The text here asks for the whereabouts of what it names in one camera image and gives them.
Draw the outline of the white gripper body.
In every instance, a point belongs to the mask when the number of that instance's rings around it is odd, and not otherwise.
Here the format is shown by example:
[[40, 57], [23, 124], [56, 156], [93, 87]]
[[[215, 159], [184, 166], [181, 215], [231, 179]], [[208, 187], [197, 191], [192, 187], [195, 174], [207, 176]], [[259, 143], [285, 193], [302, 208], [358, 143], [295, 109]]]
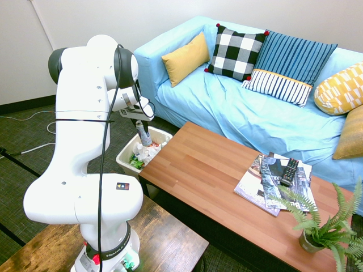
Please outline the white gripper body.
[[154, 111], [149, 104], [149, 99], [141, 97], [140, 101], [135, 105], [126, 108], [127, 117], [141, 121], [152, 121], [154, 118]]

